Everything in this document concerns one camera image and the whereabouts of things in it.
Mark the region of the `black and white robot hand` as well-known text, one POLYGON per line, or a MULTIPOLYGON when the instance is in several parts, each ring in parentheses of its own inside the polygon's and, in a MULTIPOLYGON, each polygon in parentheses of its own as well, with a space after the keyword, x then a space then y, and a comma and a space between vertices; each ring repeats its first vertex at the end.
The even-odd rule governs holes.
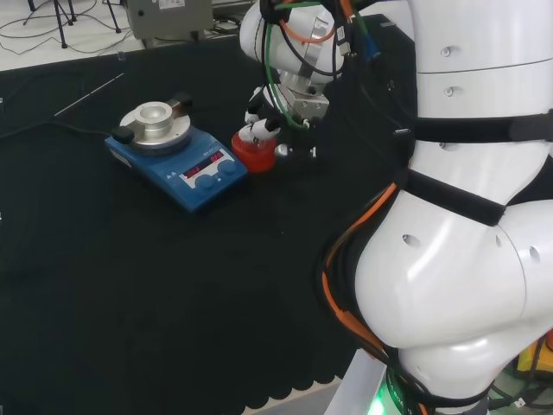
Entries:
POLYGON ((275 156, 281 160, 315 158, 316 130, 328 106, 328 99, 312 87, 299 93, 282 84, 260 86, 250 98, 238 137, 249 150, 260 150, 274 139, 275 156))

